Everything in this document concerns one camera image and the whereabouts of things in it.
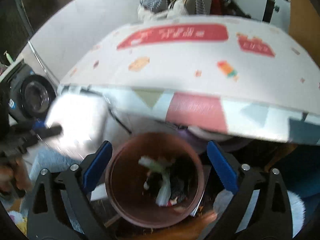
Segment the person's left hand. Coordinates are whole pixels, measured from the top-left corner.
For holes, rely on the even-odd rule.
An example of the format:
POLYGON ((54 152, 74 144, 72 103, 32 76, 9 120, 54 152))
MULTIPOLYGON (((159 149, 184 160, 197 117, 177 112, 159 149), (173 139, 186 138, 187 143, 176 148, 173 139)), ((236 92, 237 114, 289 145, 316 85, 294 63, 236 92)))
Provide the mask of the person's left hand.
POLYGON ((11 162, 11 166, 1 165, 1 191, 11 192, 11 182, 16 180, 16 186, 20 190, 28 191, 31 189, 31 181, 28 176, 27 167, 22 158, 15 159, 11 162))

